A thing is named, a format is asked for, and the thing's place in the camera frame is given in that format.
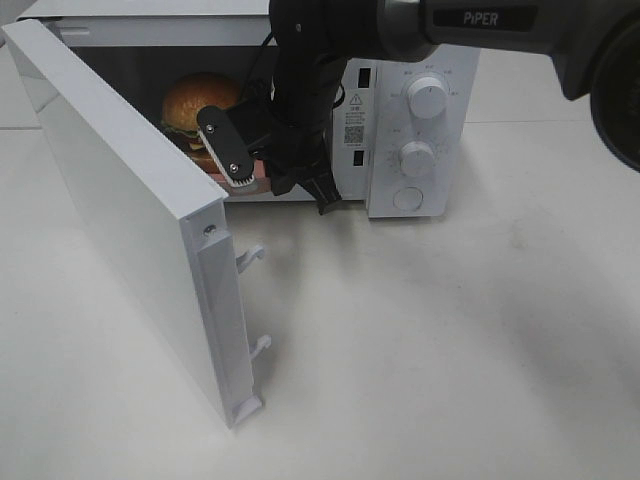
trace tabletop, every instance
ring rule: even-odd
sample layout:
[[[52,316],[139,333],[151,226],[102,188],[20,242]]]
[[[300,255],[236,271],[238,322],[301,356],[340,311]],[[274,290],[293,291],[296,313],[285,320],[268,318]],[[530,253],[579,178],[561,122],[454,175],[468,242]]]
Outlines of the tabletop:
[[[229,205],[273,337],[233,431],[85,235],[6,48],[0,84],[3,480],[637,478],[640,176],[547,59],[483,52],[444,217]]]

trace microwave control panel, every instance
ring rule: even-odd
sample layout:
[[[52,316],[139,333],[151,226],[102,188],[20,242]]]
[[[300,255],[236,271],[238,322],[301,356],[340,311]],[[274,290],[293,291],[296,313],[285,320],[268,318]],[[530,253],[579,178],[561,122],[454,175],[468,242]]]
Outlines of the microwave control panel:
[[[421,63],[380,62],[370,217],[444,214],[478,57],[443,46]]]

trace microwave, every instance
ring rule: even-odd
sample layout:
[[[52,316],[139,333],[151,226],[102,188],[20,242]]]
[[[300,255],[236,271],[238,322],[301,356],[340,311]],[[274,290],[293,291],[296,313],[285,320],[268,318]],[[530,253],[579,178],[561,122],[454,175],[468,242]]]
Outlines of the microwave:
[[[300,188],[233,195],[161,132],[164,92],[214,71],[242,81],[270,32],[268,0],[39,0],[4,37],[88,234],[140,298],[227,426],[261,407],[225,202],[309,201]],[[255,76],[269,79],[276,45]],[[327,133],[336,184],[371,218],[445,211],[479,50],[420,63],[353,59]]]

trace open microwave door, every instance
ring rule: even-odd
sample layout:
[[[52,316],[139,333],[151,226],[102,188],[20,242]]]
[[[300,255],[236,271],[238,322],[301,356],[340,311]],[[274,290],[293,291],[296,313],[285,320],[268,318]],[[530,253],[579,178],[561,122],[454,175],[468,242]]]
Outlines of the open microwave door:
[[[261,403],[226,193],[42,23],[4,33],[88,233],[234,425]]]

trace white knob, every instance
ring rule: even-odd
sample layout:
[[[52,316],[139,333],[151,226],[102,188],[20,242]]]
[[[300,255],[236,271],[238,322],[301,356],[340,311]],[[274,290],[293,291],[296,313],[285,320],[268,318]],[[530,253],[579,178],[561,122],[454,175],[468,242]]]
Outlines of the white knob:
[[[407,90],[411,112],[418,118],[434,118],[447,108],[449,88],[439,78],[428,76],[413,82]]]
[[[436,163],[433,149],[424,142],[407,143],[400,150],[400,169],[407,177],[424,177]]]

